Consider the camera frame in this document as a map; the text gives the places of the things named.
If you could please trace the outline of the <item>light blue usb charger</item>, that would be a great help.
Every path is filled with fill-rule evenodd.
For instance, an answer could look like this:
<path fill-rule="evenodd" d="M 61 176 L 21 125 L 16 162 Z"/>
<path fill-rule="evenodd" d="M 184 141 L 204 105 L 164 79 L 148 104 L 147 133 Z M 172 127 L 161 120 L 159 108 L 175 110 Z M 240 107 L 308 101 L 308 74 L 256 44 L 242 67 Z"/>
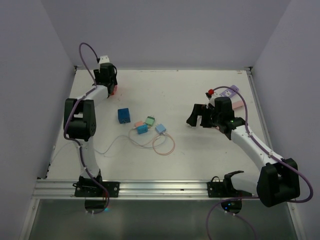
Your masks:
<path fill-rule="evenodd" d="M 162 133 L 165 133 L 167 129 L 162 123 L 160 123 L 155 126 L 155 130 L 158 134 L 162 134 Z"/>

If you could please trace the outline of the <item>green usb charger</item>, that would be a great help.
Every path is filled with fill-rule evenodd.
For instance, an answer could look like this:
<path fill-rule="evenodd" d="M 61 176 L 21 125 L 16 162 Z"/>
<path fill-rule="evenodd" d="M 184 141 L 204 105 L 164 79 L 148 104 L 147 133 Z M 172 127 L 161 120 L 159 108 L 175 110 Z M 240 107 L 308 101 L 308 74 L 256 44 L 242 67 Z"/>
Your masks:
<path fill-rule="evenodd" d="M 152 127 L 155 123 L 155 118 L 153 116 L 148 116 L 145 120 L 145 124 L 149 127 Z"/>

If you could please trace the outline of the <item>blue cube socket adapter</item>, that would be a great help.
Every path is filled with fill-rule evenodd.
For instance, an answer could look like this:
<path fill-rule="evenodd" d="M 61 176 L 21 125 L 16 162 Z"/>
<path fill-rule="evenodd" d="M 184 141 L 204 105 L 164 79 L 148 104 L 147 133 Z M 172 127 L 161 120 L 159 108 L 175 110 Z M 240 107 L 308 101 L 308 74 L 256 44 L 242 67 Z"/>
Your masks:
<path fill-rule="evenodd" d="M 120 108 L 117 110 L 117 118 L 120 124 L 131 122 L 130 111 L 128 108 Z"/>

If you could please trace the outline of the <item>blue plug adapter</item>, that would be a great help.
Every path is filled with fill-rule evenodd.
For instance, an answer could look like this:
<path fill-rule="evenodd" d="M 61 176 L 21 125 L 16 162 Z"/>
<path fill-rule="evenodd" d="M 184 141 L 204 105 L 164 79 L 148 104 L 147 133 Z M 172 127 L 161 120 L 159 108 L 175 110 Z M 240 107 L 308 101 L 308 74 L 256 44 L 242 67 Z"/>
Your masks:
<path fill-rule="evenodd" d="M 149 126 L 147 124 L 142 124 L 136 127 L 136 131 L 138 135 L 145 134 L 149 130 Z"/>

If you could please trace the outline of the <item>salmon pink plug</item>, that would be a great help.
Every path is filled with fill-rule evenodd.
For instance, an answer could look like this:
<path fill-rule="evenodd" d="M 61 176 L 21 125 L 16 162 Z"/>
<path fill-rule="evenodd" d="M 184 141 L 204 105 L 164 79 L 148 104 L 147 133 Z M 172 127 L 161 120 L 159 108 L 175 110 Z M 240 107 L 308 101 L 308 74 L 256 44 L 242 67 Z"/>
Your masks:
<path fill-rule="evenodd" d="M 145 123 L 143 122 L 143 121 L 139 121 L 139 122 L 136 122 L 135 124 L 134 124 L 134 126 L 135 126 L 135 128 L 137 129 L 137 128 L 139 128 L 140 126 L 143 126 Z"/>

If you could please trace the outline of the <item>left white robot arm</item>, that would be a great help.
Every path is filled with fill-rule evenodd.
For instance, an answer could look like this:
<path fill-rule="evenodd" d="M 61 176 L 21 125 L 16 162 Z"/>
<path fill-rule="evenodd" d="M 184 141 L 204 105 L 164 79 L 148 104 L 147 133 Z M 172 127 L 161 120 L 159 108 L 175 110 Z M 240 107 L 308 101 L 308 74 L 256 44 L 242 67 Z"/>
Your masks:
<path fill-rule="evenodd" d="M 110 62 L 101 63 L 93 73 L 96 84 L 83 96 L 67 98 L 63 114 L 64 138 L 79 148 L 80 176 L 85 179 L 101 176 L 93 146 L 97 130 L 96 107 L 109 98 L 118 85 L 117 68 Z"/>

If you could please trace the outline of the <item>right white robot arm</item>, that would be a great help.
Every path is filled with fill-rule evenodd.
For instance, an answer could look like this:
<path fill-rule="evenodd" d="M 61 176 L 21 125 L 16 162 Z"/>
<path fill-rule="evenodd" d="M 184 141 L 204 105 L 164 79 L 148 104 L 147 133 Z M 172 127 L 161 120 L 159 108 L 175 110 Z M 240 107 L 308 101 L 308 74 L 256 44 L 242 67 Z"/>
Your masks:
<path fill-rule="evenodd" d="M 246 121 L 235 116 L 229 97 L 217 97 L 214 103 L 195 104 L 186 123 L 195 127 L 199 117 L 201 127 L 217 127 L 246 153 L 259 170 L 258 176 L 245 176 L 242 170 L 225 174 L 222 189 L 227 196 L 247 192 L 258 196 L 266 207 L 300 196 L 297 163 L 292 158 L 284 159 L 257 139 Z"/>

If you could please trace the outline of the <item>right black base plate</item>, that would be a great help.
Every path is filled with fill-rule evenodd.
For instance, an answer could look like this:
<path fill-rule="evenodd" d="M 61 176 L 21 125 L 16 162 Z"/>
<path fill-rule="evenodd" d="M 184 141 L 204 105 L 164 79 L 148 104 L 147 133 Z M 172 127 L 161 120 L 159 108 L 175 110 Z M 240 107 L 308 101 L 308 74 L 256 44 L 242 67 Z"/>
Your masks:
<path fill-rule="evenodd" d="M 218 176 L 214 176 L 206 183 L 207 195 L 209 198 L 234 198 L 234 197 L 251 197 L 252 194 L 243 190 L 228 189 Z"/>

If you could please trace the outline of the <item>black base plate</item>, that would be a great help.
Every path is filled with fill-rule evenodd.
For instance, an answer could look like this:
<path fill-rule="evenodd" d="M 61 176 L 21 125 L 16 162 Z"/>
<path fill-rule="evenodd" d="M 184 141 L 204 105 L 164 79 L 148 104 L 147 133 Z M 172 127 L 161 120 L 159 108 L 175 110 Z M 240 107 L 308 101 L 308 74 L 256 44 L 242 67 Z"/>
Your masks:
<path fill-rule="evenodd" d="M 119 196 L 120 182 L 103 181 L 101 185 L 107 190 L 110 198 L 117 198 Z M 93 182 L 86 184 L 77 182 L 73 183 L 72 186 L 75 187 L 75 197 L 98 198 L 106 196 L 103 188 Z"/>
<path fill-rule="evenodd" d="M 243 190 L 228 189 L 218 176 L 214 176 L 206 183 L 207 195 L 209 198 L 234 198 L 234 197 L 251 197 L 252 194 Z"/>

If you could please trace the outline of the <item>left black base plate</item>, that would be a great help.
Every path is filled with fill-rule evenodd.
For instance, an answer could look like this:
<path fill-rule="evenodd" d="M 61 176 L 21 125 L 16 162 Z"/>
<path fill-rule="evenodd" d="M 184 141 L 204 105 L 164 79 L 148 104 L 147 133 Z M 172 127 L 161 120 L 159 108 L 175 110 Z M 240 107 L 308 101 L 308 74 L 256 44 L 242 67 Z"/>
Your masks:
<path fill-rule="evenodd" d="M 120 182 L 103 181 L 101 185 L 107 190 L 110 198 L 117 198 L 119 196 Z M 72 186 L 75 187 L 75 197 L 98 198 L 106 196 L 103 188 L 93 182 L 86 184 L 77 182 L 73 183 Z"/>

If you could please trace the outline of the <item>aluminium mounting rail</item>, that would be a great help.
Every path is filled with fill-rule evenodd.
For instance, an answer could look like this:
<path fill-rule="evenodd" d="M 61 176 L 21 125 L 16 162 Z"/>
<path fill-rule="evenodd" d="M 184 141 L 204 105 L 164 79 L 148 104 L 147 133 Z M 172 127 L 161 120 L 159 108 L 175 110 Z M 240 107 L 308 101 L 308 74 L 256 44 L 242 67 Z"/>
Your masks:
<path fill-rule="evenodd" d="M 22 240 L 296 240 L 290 208 L 244 200 L 238 216 L 208 196 L 205 181 L 123 181 L 99 214 L 70 180 L 38 180 Z"/>

